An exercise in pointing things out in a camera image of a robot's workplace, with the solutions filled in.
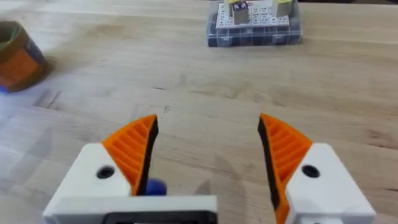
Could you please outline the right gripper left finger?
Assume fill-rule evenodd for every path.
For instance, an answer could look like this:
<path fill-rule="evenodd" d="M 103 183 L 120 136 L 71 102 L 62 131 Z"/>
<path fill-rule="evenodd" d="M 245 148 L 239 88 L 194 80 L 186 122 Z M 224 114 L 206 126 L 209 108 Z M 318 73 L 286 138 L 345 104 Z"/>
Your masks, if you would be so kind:
<path fill-rule="evenodd" d="M 43 211 L 45 223 L 102 223 L 118 199 L 145 194 L 157 116 L 83 146 Z"/>

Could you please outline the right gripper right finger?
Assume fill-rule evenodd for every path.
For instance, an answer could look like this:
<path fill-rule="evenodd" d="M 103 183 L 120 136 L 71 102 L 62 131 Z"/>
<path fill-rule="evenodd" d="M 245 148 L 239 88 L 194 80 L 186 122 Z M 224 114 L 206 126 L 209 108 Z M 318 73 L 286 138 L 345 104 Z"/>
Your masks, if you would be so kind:
<path fill-rule="evenodd" d="M 372 223 L 376 212 L 331 145 L 261 114 L 260 135 L 276 224 Z"/>

